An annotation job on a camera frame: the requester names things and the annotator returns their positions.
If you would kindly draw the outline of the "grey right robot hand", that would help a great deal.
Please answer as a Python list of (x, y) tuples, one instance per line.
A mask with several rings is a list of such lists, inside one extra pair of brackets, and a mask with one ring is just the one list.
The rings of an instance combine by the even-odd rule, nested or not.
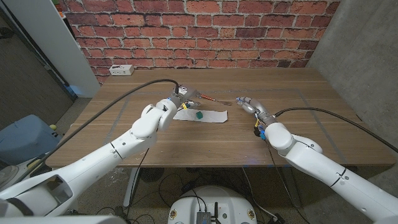
[(273, 115), (254, 98), (237, 97), (237, 105), (242, 107), (247, 113), (253, 114), (263, 124), (270, 125), (277, 122)]

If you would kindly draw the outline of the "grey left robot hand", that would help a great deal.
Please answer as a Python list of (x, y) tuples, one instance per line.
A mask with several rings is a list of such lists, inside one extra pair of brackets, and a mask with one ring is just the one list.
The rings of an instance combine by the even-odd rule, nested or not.
[(195, 88), (188, 85), (180, 85), (173, 90), (170, 100), (178, 108), (194, 109), (201, 105), (200, 102), (195, 101), (195, 98), (199, 96), (200, 94)]

